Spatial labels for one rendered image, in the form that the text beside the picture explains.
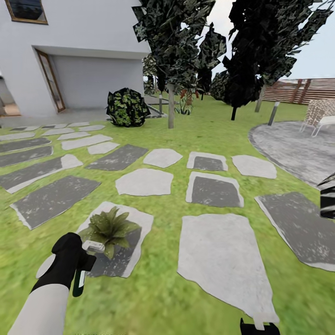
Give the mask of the insectifuge atomizer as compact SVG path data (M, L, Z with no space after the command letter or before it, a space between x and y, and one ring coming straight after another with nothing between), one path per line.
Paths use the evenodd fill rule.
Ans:
M85 270L76 270L72 296L77 297L82 294L86 277L87 276Z

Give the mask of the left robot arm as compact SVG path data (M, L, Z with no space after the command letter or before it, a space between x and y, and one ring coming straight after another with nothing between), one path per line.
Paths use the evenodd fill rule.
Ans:
M97 257L89 252L103 253L102 242L69 232L52 248L53 255L37 272L38 281L7 335L63 335L68 294L77 269L90 272Z

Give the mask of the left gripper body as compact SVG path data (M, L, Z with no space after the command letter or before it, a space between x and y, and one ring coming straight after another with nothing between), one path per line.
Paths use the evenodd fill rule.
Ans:
M93 268L96 259L97 257L95 255L89 255L84 251L83 257L80 260L78 260L77 269L90 272Z

